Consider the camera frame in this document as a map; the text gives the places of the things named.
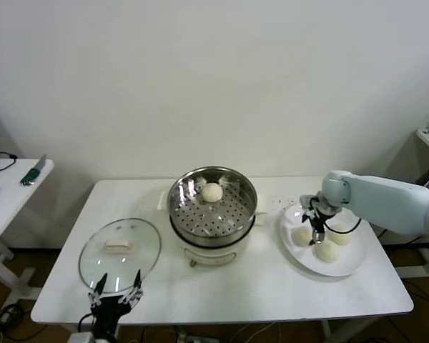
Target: knife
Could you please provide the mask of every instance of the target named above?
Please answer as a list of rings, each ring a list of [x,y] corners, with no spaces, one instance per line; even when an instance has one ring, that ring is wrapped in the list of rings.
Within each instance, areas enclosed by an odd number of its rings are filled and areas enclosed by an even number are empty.
[[[40,160],[35,164],[35,166],[27,172],[26,176],[22,178],[21,185],[30,186],[32,184],[35,184],[35,179],[40,175],[40,172],[45,164],[46,154],[43,155],[43,157],[40,158]]]

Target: stainless steel steamer basket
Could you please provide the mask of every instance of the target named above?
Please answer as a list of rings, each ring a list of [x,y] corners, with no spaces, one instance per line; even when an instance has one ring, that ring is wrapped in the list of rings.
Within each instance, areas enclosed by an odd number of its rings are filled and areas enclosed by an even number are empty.
[[[205,184],[222,187],[218,202],[205,202]],[[183,175],[170,189],[167,208],[176,233],[202,248],[222,248],[238,242],[250,231],[257,206],[255,188],[238,171],[206,166]]]

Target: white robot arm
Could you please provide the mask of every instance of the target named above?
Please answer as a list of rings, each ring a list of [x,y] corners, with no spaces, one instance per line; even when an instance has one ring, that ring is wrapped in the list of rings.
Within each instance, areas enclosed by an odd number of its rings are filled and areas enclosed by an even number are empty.
[[[381,177],[331,171],[315,196],[300,197],[313,226],[313,240],[324,239],[325,220],[343,207],[356,216],[399,234],[429,234],[429,189]]]

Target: white wall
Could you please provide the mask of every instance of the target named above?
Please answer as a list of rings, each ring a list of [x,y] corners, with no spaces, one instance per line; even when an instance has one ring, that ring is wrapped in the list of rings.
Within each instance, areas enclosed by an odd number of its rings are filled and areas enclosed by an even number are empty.
[[[411,180],[428,121],[429,0],[0,0],[0,149],[56,163],[15,246],[60,246],[99,179]]]

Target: glass lid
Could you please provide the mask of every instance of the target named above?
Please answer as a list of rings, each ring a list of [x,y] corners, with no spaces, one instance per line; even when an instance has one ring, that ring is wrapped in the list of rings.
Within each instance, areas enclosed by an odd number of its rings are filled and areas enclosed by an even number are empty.
[[[79,257],[79,273],[89,288],[108,273],[104,293],[130,288],[139,269],[142,279],[152,270],[161,249],[159,232],[143,219],[120,219],[96,232]]]

